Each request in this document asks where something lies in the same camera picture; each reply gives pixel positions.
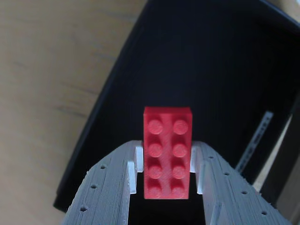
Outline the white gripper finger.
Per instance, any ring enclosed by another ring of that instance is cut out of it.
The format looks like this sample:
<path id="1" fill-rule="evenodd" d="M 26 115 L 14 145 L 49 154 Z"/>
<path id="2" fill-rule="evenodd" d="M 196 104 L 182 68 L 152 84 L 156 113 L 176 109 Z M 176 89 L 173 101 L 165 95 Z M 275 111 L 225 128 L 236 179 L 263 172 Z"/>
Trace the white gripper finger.
<path id="1" fill-rule="evenodd" d="M 64 225 L 126 225 L 137 174 L 143 172 L 143 143 L 119 146 L 87 171 Z"/>
<path id="2" fill-rule="evenodd" d="M 206 224 L 290 224 L 208 144 L 192 143 L 190 171 L 202 195 Z"/>

